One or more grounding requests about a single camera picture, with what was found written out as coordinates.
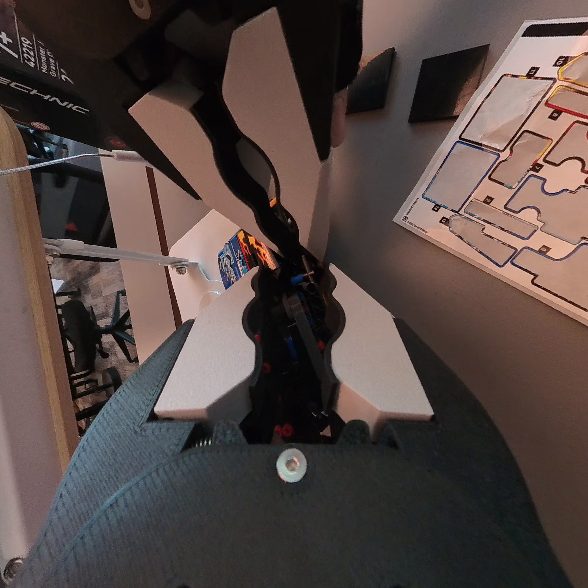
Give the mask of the white book stand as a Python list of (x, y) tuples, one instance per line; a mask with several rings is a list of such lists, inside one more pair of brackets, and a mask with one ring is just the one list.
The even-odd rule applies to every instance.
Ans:
[(1, 188), (1, 397), (36, 460), (56, 446), (62, 481), (10, 587), (279, 587), (286, 547), (269, 520), (270, 449), (222, 422), (208, 449), (192, 421), (150, 414), (192, 327), (180, 326), (114, 394), (70, 457), (51, 403), (70, 398), (30, 177)]

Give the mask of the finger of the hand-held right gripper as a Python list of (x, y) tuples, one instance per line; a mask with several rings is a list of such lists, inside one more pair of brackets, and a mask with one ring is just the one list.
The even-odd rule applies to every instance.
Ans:
[(232, 33), (222, 93), (241, 133), (269, 158), (301, 245), (322, 261), (332, 157), (319, 160), (277, 8)]
[(285, 256), (288, 229), (269, 206), (269, 158), (246, 137), (221, 89), (154, 89), (129, 109), (203, 202)]

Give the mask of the blue black toy brick truck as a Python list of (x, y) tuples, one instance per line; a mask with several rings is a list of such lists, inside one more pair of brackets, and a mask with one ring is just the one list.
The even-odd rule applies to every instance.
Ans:
[(246, 441), (336, 443), (345, 423), (334, 408), (339, 382), (330, 344), (344, 314), (334, 301), (332, 272), (309, 254), (291, 263), (243, 229), (219, 252), (218, 265), (226, 289), (257, 269), (243, 314), (256, 352), (251, 407), (239, 418)]

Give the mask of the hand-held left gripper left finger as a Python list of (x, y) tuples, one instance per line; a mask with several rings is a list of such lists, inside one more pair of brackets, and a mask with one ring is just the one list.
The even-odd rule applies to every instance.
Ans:
[(240, 423), (251, 411), (256, 343), (246, 334), (243, 316), (254, 300), (252, 280), (258, 272), (254, 268), (241, 277), (197, 315), (154, 406), (155, 415)]

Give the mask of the sticker sheet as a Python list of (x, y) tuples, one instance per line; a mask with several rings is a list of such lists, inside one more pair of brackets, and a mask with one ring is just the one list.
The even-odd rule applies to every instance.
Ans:
[(395, 223), (587, 325), (587, 18), (525, 21)]

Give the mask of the person's right hand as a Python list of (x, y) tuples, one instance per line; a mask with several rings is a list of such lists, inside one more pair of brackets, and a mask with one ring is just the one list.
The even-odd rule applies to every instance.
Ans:
[(346, 136), (346, 113), (348, 107), (348, 91), (345, 87), (341, 91), (334, 94), (333, 108), (332, 108), (332, 123), (330, 131), (330, 145), (337, 148), (345, 139)]

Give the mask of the brick set box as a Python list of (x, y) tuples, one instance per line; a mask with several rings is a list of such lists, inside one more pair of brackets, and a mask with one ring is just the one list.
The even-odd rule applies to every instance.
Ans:
[(50, 48), (1, 1), (1, 107), (14, 122), (107, 151), (129, 146), (78, 94)]

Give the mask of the black office chair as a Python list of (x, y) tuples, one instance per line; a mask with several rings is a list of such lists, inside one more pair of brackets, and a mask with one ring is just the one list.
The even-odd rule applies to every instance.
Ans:
[(129, 310), (121, 312), (121, 297), (126, 296), (125, 290), (116, 292), (111, 321), (99, 326), (93, 308), (87, 309), (80, 300), (69, 300), (61, 307), (63, 334), (73, 347), (74, 373), (92, 373), (95, 369), (96, 356), (107, 359), (108, 353), (102, 346), (102, 338), (112, 336), (129, 363), (137, 363), (137, 357), (131, 357), (128, 344), (136, 345), (135, 339), (129, 334), (132, 330)]

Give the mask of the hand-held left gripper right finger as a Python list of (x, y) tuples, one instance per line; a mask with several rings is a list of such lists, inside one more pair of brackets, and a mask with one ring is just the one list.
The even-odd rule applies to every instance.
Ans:
[(334, 264), (322, 293), (332, 333), (324, 349), (322, 403), (376, 442), (386, 422), (429, 422), (434, 410), (392, 314)]

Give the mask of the black square tile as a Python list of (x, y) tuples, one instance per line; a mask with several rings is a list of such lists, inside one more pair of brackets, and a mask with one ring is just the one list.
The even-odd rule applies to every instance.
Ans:
[(456, 119), (478, 89), (489, 44), (422, 61), (409, 123)]
[(394, 47), (362, 56), (359, 70), (348, 88), (346, 115), (382, 110), (386, 105)]

